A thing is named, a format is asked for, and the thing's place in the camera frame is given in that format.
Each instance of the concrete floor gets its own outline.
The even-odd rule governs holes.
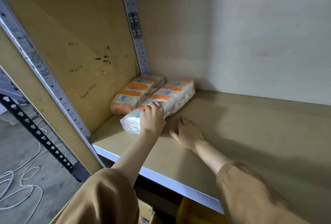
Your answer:
[[[29,107],[25,107],[24,111],[29,117],[33,117],[34,112]],[[53,143],[56,145],[60,144],[60,141],[47,129],[44,122],[41,122],[39,127],[48,131],[47,136]],[[11,117],[8,112],[0,116],[0,176],[4,172],[14,170],[24,164],[37,153],[38,149],[38,141],[18,121]],[[75,158],[64,146],[60,146],[59,149],[69,161],[72,163],[76,162]],[[19,184],[20,178],[30,163],[31,161],[14,173],[14,182],[6,195],[21,188]],[[43,189],[43,197],[35,213],[27,223],[48,224],[76,193],[81,183],[77,182],[48,152],[43,154],[31,167],[35,166],[39,166],[40,171],[33,178],[23,180],[23,184],[38,185]],[[35,172],[36,169],[26,174],[25,177],[30,177]],[[7,182],[0,184],[0,194],[7,185]],[[18,203],[29,191],[30,189],[22,190],[5,201],[0,202],[0,208]],[[30,197],[20,205],[13,209],[0,210],[0,223],[24,224],[38,203],[40,195],[40,190],[34,188]]]

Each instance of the left hand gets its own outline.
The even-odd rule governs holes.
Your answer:
[[[159,101],[151,102],[146,105],[145,109],[140,113],[140,129],[143,131],[151,131],[155,134],[161,134],[166,122],[163,119],[164,109]]]

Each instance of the brown sleeve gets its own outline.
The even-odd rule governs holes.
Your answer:
[[[104,168],[82,185],[56,224],[137,224],[138,217],[138,199],[129,180]]]
[[[222,166],[217,187],[230,223],[308,223],[280,193],[240,162],[230,161]]]

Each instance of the hand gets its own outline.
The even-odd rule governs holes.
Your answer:
[[[146,105],[145,109],[140,113],[140,129],[143,131],[151,131],[155,134],[161,134],[166,122],[163,119],[164,109],[159,101],[151,102]]]
[[[181,116],[178,120],[179,134],[170,130],[170,135],[182,146],[195,152],[198,143],[205,141],[201,131],[186,117]]]

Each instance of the plastic-wrapped package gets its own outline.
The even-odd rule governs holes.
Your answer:
[[[140,113],[151,101],[159,101],[164,109],[164,119],[182,108],[195,94],[193,80],[174,79],[155,92],[131,113],[121,119],[123,129],[129,133],[140,133]]]
[[[162,76],[140,75],[116,95],[110,104],[112,113],[126,115],[132,112],[165,83],[166,78]]]

